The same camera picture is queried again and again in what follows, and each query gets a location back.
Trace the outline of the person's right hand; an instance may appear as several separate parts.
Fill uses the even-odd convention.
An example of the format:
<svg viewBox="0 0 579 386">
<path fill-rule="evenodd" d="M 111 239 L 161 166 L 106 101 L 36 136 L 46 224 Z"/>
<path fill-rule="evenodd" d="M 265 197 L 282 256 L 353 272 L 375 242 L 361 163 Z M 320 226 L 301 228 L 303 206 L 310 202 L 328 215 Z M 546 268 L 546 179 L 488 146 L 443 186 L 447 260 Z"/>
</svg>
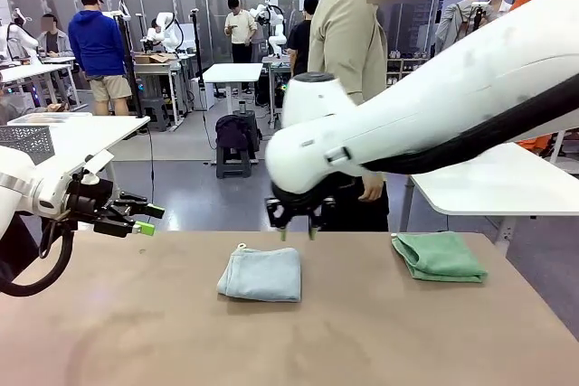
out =
<svg viewBox="0 0 579 386">
<path fill-rule="evenodd" d="M 362 176 L 363 193 L 358 197 L 360 202 L 374 202 L 382 197 L 384 189 L 383 173 L 366 173 Z"/>
</svg>

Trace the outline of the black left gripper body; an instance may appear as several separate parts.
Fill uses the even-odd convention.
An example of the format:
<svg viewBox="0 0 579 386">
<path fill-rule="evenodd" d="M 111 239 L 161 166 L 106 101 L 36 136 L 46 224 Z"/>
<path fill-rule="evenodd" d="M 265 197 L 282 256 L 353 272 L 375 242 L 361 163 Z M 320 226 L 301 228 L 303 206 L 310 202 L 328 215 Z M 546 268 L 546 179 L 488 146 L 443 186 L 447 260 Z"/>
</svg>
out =
<svg viewBox="0 0 579 386">
<path fill-rule="evenodd" d="M 98 220 L 121 222 L 122 216 L 113 210 L 114 183 L 99 179 L 96 184 L 83 184 L 73 178 L 67 187 L 66 219 L 94 223 Z"/>
</svg>

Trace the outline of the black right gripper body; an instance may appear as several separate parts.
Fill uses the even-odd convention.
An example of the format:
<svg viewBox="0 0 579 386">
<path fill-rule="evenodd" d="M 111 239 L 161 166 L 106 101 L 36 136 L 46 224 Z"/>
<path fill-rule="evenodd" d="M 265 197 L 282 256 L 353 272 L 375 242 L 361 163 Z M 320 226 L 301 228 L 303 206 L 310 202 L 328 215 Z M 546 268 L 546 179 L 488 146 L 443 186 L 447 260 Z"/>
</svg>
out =
<svg viewBox="0 0 579 386">
<path fill-rule="evenodd" d="M 265 209 L 269 218 L 270 226 L 277 228 L 278 219 L 284 219 L 290 222 L 300 216 L 316 216 L 318 230 L 326 224 L 327 217 L 335 210 L 336 201 L 333 197 L 325 198 L 320 204 L 289 204 L 281 200 L 271 197 L 265 199 Z"/>
</svg>

